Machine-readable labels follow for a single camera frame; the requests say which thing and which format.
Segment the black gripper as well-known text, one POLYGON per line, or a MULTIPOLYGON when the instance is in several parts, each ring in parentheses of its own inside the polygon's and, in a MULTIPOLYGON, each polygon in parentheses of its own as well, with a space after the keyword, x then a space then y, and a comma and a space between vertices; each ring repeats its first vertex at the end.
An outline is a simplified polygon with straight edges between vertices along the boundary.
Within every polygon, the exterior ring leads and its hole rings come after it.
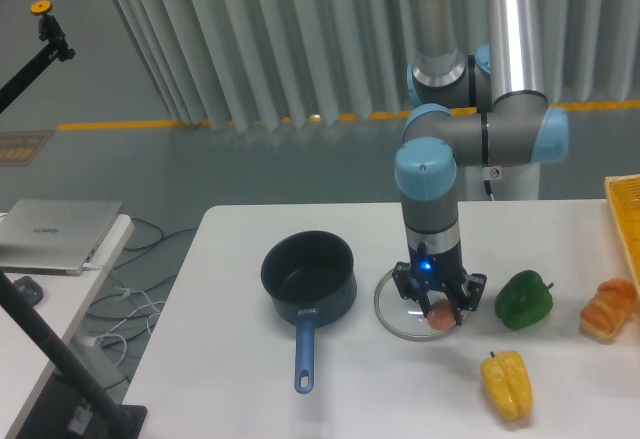
POLYGON ((427 317, 432 309, 430 292, 443 293, 452 303, 455 323, 463 323, 462 312, 477 310, 487 282, 481 273, 468 273, 463 266, 461 243, 432 253, 422 243, 409 249, 410 261, 394 267, 394 281, 403 299, 412 299, 427 317))

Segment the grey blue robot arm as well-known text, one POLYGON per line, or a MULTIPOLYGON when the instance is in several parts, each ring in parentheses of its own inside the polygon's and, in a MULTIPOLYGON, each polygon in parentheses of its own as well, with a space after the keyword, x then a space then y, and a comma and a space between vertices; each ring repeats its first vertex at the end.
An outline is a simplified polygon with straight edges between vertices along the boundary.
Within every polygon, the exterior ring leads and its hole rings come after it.
POLYGON ((462 323, 486 285, 462 263, 457 174, 462 166, 519 167, 562 160, 567 114, 545 94, 537 0, 488 0, 489 44, 465 56, 444 11, 427 20, 432 48, 407 70, 414 110, 395 156, 409 259, 391 276, 426 318, 432 293, 462 323))

